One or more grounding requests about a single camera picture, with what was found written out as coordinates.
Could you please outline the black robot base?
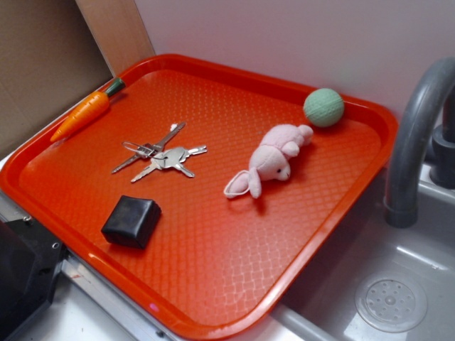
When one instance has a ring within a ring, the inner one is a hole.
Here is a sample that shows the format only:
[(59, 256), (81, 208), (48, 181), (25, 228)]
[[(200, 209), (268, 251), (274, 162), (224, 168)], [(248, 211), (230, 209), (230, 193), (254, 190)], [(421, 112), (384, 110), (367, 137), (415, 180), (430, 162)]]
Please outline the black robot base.
[(49, 308), (65, 246), (38, 220), (1, 223), (1, 339), (12, 340)]

